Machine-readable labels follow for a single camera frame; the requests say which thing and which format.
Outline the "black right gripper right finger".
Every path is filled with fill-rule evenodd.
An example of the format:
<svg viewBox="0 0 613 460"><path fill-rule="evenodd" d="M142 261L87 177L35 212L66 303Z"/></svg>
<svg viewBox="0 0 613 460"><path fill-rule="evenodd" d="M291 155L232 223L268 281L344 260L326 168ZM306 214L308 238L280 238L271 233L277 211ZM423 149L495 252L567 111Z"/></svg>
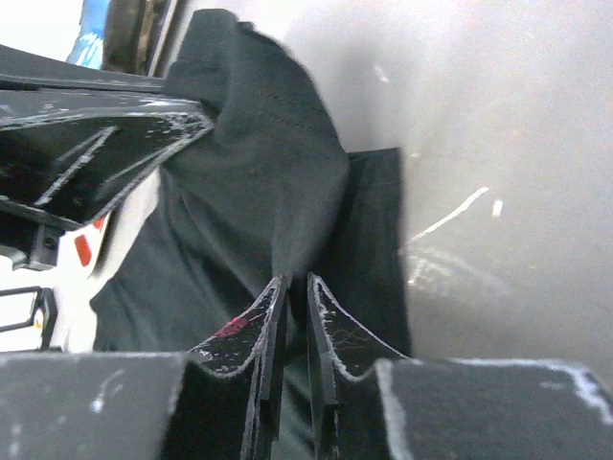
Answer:
<svg viewBox="0 0 613 460"><path fill-rule="evenodd" d="M612 399L546 359L426 361L394 349L308 278L308 371L319 459L608 459Z"/></svg>

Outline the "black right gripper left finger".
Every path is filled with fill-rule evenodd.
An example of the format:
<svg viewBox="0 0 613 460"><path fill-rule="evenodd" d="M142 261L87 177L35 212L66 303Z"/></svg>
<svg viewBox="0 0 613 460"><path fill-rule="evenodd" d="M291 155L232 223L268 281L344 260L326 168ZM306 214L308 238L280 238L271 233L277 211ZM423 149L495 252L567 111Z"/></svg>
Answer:
<svg viewBox="0 0 613 460"><path fill-rule="evenodd" d="M186 353L4 353L5 459L266 459L279 432L284 277Z"/></svg>

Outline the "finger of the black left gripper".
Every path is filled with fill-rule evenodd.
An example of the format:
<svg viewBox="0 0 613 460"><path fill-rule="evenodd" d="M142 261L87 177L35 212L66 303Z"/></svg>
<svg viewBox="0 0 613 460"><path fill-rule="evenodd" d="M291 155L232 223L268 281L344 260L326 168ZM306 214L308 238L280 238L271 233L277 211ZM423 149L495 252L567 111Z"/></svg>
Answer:
<svg viewBox="0 0 613 460"><path fill-rule="evenodd" d="M4 100L1 209L89 224L213 126L184 100Z"/></svg>
<svg viewBox="0 0 613 460"><path fill-rule="evenodd" d="M96 70L51 58L1 47L1 102L31 104L47 91L104 96L123 93L174 98L163 79Z"/></svg>

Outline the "black floral t-shirt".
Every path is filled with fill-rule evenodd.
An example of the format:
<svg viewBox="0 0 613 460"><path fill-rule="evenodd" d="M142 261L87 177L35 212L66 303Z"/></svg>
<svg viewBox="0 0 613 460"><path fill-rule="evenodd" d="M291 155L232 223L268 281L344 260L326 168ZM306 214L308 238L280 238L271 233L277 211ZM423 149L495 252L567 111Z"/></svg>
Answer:
<svg viewBox="0 0 613 460"><path fill-rule="evenodd" d="M276 459L314 455L307 275L403 354L399 153L346 152L302 66L226 10L193 14L168 93L202 102L213 130L160 167L158 203L92 298L97 352L181 352L290 282L289 364Z"/></svg>

